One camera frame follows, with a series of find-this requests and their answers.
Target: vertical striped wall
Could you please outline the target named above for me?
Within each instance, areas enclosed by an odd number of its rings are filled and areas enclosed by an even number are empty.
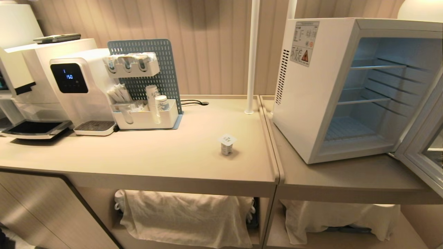
[[[298,0],[296,18],[396,18],[404,0]],[[246,94],[251,0],[38,0],[46,35],[168,38],[182,94]],[[261,0],[255,93],[274,94],[288,0]]]

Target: white towel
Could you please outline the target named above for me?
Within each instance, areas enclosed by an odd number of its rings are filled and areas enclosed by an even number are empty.
[[[306,232],[323,232],[330,226],[347,225],[370,228],[379,240],[389,240],[400,216],[400,205],[281,202],[286,207],[286,231],[293,245],[306,244]]]
[[[251,248],[246,216],[252,197],[119,190],[120,224],[134,238],[212,248]]]

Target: lamp shade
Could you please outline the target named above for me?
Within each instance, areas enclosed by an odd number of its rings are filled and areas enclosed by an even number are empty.
[[[443,0],[405,0],[397,18],[443,23]]]

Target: warning label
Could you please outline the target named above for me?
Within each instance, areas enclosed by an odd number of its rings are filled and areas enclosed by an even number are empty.
[[[309,66],[320,22],[297,22],[292,40],[290,60]]]

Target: pegboard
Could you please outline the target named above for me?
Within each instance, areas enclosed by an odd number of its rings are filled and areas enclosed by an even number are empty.
[[[157,75],[119,78],[119,81],[126,85],[133,100],[146,100],[145,87],[157,85],[162,95],[166,95],[169,99],[175,99],[179,114],[183,114],[172,46],[168,39],[109,41],[108,48],[112,55],[155,52],[160,67],[160,72]]]

